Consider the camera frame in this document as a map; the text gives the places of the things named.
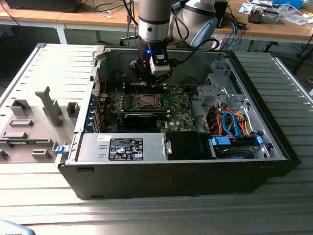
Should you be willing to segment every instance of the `wire bundle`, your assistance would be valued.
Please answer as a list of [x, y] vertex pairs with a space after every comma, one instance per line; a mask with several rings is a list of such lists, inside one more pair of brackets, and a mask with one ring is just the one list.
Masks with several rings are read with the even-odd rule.
[[[239, 137], [249, 136], [249, 131], [247, 128], [247, 119], [240, 113], [237, 113], [230, 109], [218, 109], [214, 110], [210, 107], [207, 108], [206, 114], [204, 115], [204, 120], [208, 123], [210, 113], [216, 115], [216, 122], [209, 126], [209, 131], [215, 135], [225, 135], [229, 137], [234, 137], [230, 130], [234, 129], [235, 133]], [[226, 123], [226, 118], [232, 119], [232, 122], [228, 121]]]
[[[236, 39], [236, 36], [238, 35], [238, 28], [237, 28], [237, 24], [238, 24], [238, 19], [233, 15], [233, 12], [231, 10], [231, 8], [229, 7], [230, 5], [227, 6], [227, 8], [229, 9], [230, 13], [225, 12], [225, 18], [229, 21], [229, 23], [231, 24], [231, 27], [233, 29], [232, 33], [229, 35], [227, 41], [225, 43], [223, 43], [223, 46], [221, 47], [221, 50], [223, 50], [224, 48], [227, 50], [227, 47], [230, 47], [228, 50], [231, 50], [232, 48], [236, 47], [238, 45], [238, 47], [240, 46], [242, 40], [243, 40], [243, 35], [245, 34], [246, 30], [242, 30], [240, 29], [241, 35], [239, 38]], [[231, 44], [228, 44], [228, 41], [231, 37], [231, 35], [234, 35], [234, 38], [231, 42]]]

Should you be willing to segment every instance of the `metal workbench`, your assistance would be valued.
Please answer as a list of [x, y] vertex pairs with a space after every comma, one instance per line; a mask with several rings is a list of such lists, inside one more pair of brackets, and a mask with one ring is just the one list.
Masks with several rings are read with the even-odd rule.
[[[31, 80], [26, 74], [45, 68], [47, 61], [54, 66], [62, 63], [68, 72], [90, 71], [90, 62], [82, 60], [91, 60], [92, 51], [92, 46], [37, 47], [1, 97], [1, 105], [22, 90], [21, 81]], [[60, 54], [66, 59], [58, 60]], [[310, 97], [277, 58], [261, 53], [237, 56], [301, 158], [297, 169], [267, 181], [252, 194], [84, 201], [54, 163], [0, 164], [0, 219], [28, 226], [38, 235], [312, 234]], [[76, 86], [81, 92], [73, 95], [83, 95], [88, 77], [76, 80], [82, 82]], [[66, 99], [73, 96], [61, 98], [64, 103]], [[0, 125], [4, 118], [0, 115]]]

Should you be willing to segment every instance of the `power supply label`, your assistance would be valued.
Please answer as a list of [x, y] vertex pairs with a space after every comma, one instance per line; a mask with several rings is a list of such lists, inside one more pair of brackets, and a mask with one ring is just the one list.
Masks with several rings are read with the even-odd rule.
[[110, 161], [142, 161], [142, 138], [111, 139]]

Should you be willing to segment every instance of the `blue latch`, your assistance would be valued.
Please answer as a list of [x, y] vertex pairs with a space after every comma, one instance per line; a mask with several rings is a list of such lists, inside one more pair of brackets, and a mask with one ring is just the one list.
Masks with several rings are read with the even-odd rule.
[[256, 139], [257, 139], [257, 141], [259, 142], [260, 145], [263, 144], [264, 141], [263, 141], [261, 136], [258, 136]]
[[230, 140], [226, 136], [214, 136], [212, 139], [213, 146], [215, 145], [230, 145]]
[[68, 145], [59, 145], [55, 149], [56, 154], [66, 154], [68, 153]]
[[91, 101], [96, 101], [97, 100], [97, 96], [94, 95], [94, 94], [91, 94], [90, 99], [91, 99]]
[[85, 131], [91, 131], [91, 125], [88, 125], [88, 124], [86, 124], [85, 126], [84, 126], [84, 130]]

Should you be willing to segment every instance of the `black cable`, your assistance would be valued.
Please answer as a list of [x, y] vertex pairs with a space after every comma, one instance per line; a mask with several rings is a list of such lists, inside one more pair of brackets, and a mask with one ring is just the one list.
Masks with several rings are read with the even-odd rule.
[[291, 43], [291, 44], [293, 44], [294, 46], [296, 46], [297, 48], [299, 48], [299, 49], [303, 49], [303, 44], [301, 44], [301, 46], [299, 46], [299, 45], [297, 45], [296, 43]]
[[130, 12], [128, 6], [127, 6], [128, 4], [126, 3], [125, 0], [123, 0], [123, 3], [124, 3], [124, 5], [125, 5], [125, 8], [126, 8], [126, 10], [127, 10], [127, 13], [130, 15], [130, 17], [131, 17], [131, 19], [133, 20], [133, 22], [134, 22], [136, 25], [138, 25], [137, 21], [136, 21], [135, 18], [132, 16], [132, 14], [131, 14], [131, 12]]
[[298, 52], [302, 53], [302, 51], [299, 51], [298, 48], [295, 47], [295, 45], [293, 43], [291, 43], [291, 45], [293, 46], [294, 49], [296, 49]]
[[0, 0], [0, 2], [1, 2], [1, 6], [2, 6], [2, 8], [4, 9], [4, 11], [11, 17], [12, 20], [14, 20], [14, 22], [15, 22], [18, 26], [21, 26], [21, 25], [13, 18], [13, 16], [11, 16], [10, 13], [4, 8], [3, 3], [2, 3], [1, 0]]
[[[130, 0], [129, 2], [129, 8], [130, 8], [130, 12], [132, 13], [132, 1]], [[130, 18], [130, 15], [127, 15], [127, 36], [126, 36], [126, 39], [127, 39], [127, 46], [129, 47], [129, 27], [131, 25], [131, 22], [132, 22], [132, 19]]]
[[[239, 38], [237, 38], [237, 39], [235, 40], [235, 42], [238, 41], [238, 40], [240, 40], [240, 41], [237, 42], [236, 44], [234, 44], [233, 47], [236, 47], [237, 45], [239, 45], [238, 47], [240, 47], [240, 44], [241, 44], [241, 42], [242, 42], [242, 40], [243, 40], [243, 35], [245, 34], [246, 30], [243, 31], [242, 29], [240, 29], [240, 31], [241, 31], [241, 35], [240, 35]], [[222, 46], [221, 50], [223, 49], [224, 46], [226, 46], [226, 48], [227, 48], [227, 46], [228, 46], [228, 47], [231, 46], [231, 45], [227, 44], [227, 42], [226, 42], [226, 43], [223, 43], [223, 44], [224, 44], [224, 45]]]
[[[177, 32], [178, 32], [180, 38], [183, 39], [183, 37], [182, 37], [182, 35], [181, 35], [181, 33], [180, 33], [180, 29], [179, 29], [178, 22], [177, 22], [177, 19], [176, 19], [176, 18], [175, 18], [175, 25], [176, 25], [176, 29], [177, 29]], [[191, 47], [188, 43], [186, 43], [186, 41], [184, 41], [184, 44], [185, 44], [187, 47]]]
[[1, 83], [0, 83], [0, 86], [2, 86], [2, 87], [4, 87], [4, 88], [7, 88], [6, 86], [2, 85]]
[[180, 30], [179, 30], [179, 26], [178, 26], [178, 23], [177, 23], [177, 21], [179, 22], [179, 23], [181, 23], [181, 25], [186, 29], [186, 31], [187, 31], [187, 35], [186, 35], [186, 37], [184, 37], [184, 39], [186, 40], [188, 37], [189, 37], [189, 29], [188, 29], [188, 27], [184, 24], [184, 22], [183, 21], [181, 21], [181, 19], [180, 18], [178, 18], [178, 16], [175, 14], [175, 11], [174, 11], [174, 9], [172, 8], [172, 15], [173, 15], [173, 17], [175, 18], [175, 22], [176, 22], [176, 27], [177, 27], [177, 30], [178, 30], [178, 32], [179, 32], [179, 36], [180, 36], [180, 38], [181, 39], [183, 39], [183, 37], [182, 37], [182, 35], [181, 35], [181, 33], [180, 33]]
[[189, 79], [193, 80], [195, 83], [197, 83], [198, 85], [200, 85], [200, 83], [199, 83], [194, 77], [191, 77], [191, 76], [185, 76], [185, 77], [183, 77], [183, 78], [180, 80], [179, 84], [182, 85], [181, 82], [182, 82], [184, 79], [186, 79], [186, 78], [189, 78]]
[[218, 40], [216, 40], [215, 38], [206, 39], [203, 42], [201, 42], [196, 48], [194, 48], [192, 50], [192, 52], [184, 60], [178, 61], [178, 64], [181, 65], [182, 63], [186, 62], [203, 44], [205, 44], [207, 42], [216, 42], [216, 45], [215, 45], [215, 47], [213, 47], [209, 50], [202, 50], [202, 51], [206, 51], [206, 52], [213, 51], [216, 48], [218, 48], [220, 45], [220, 42]]
[[14, 20], [14, 22], [15, 22], [15, 23], [19, 26], [19, 28], [20, 28], [20, 31], [18, 32], [18, 35], [17, 35], [17, 39], [16, 39], [16, 41], [15, 41], [15, 50], [16, 50], [16, 52], [17, 52], [17, 54], [18, 54], [19, 56], [26, 57], [26, 56], [21, 55], [21, 54], [19, 53], [19, 46], [18, 46], [18, 42], [19, 42], [19, 39], [20, 39], [20, 35], [21, 35], [22, 31], [23, 31], [23, 28], [22, 28], [22, 26], [13, 18], [13, 16], [11, 16], [11, 14], [4, 8], [3, 3], [2, 3], [1, 0], [0, 0], [0, 3], [1, 3], [1, 6], [2, 6], [2, 8], [4, 9], [4, 11], [11, 17], [12, 20]]
[[192, 97], [191, 97], [191, 100], [190, 100], [189, 111], [190, 111], [191, 117], [192, 117], [191, 106], [192, 106], [192, 101], [193, 101], [193, 99], [194, 99], [194, 97], [195, 97], [196, 92], [198, 92], [198, 89], [196, 89], [196, 90], [194, 91], [194, 93], [193, 93], [193, 95], [192, 95]]
[[201, 117], [204, 117], [204, 115], [198, 115], [198, 116], [194, 117], [193, 119], [201, 118]]
[[311, 54], [311, 52], [313, 51], [313, 47], [311, 47], [309, 49], [309, 51], [303, 56], [303, 53], [305, 52], [305, 50], [307, 49], [308, 45], [310, 44], [311, 40], [313, 38], [313, 33], [312, 33], [312, 36], [310, 37], [308, 43], [306, 44], [306, 46], [304, 47], [303, 51], [301, 52], [300, 56], [298, 57], [298, 60], [297, 62], [295, 63], [294, 67], [293, 67], [293, 70], [292, 70], [292, 73], [293, 74], [296, 74], [298, 69], [301, 67], [301, 65], [303, 64], [303, 62], [309, 57], [309, 55]]
[[129, 26], [130, 26], [130, 23], [127, 25], [127, 36], [126, 36], [127, 46], [128, 46], [128, 47], [129, 47], [129, 39], [128, 39], [128, 35], [129, 35]]
[[309, 39], [308, 43], [307, 43], [307, 44], [306, 44], [306, 46], [304, 47], [304, 49], [303, 49], [302, 53], [300, 54], [300, 58], [301, 58], [302, 54], [304, 53], [304, 51], [307, 49], [307, 47], [308, 47], [308, 45], [310, 44], [310, 42], [311, 42], [312, 38], [313, 38], [313, 33], [312, 33], [312, 36], [310, 37], [310, 39]]
[[123, 6], [124, 5], [119, 5], [119, 6], [116, 6], [116, 7], [110, 8], [110, 9], [101, 10], [101, 11], [90, 11], [90, 10], [86, 9], [83, 5], [81, 5], [80, 7], [83, 8], [85, 11], [89, 11], [89, 12], [103, 12], [103, 11], [110, 11], [110, 10], [113, 10], [113, 9], [116, 9], [119, 7], [123, 7]]
[[[133, 1], [133, 17], [135, 18], [135, 3], [134, 0], [131, 1]], [[134, 33], [135, 33], [135, 46], [137, 47], [136, 26], [134, 26]]]
[[237, 21], [237, 18], [234, 16], [233, 11], [232, 11], [231, 8], [229, 7], [229, 5], [227, 5], [227, 8], [229, 9], [230, 14], [229, 14], [228, 12], [225, 12], [225, 13], [231, 15], [231, 17], [233, 18], [233, 22], [234, 22], [235, 24], [237, 24], [237, 22], [238, 22], [238, 21]]
[[220, 48], [220, 50], [223, 50], [223, 48], [226, 46], [226, 48], [225, 48], [225, 50], [227, 49], [227, 46], [228, 46], [228, 41], [229, 41], [229, 39], [230, 39], [230, 37], [231, 37], [231, 35], [233, 35], [234, 34], [234, 28], [232, 27], [232, 32], [231, 32], [231, 34], [229, 35], [229, 37], [228, 37], [228, 39], [227, 39], [227, 41], [225, 42], [225, 43], [223, 43], [224, 45]]
[[114, 4], [117, 0], [114, 0], [113, 2], [110, 2], [110, 3], [102, 3], [102, 4], [99, 4], [99, 5], [94, 5], [94, 0], [92, 0], [92, 4], [93, 4], [93, 7], [94, 7], [94, 10], [97, 10], [100, 6], [104, 6], [104, 5], [110, 5], [110, 4]]

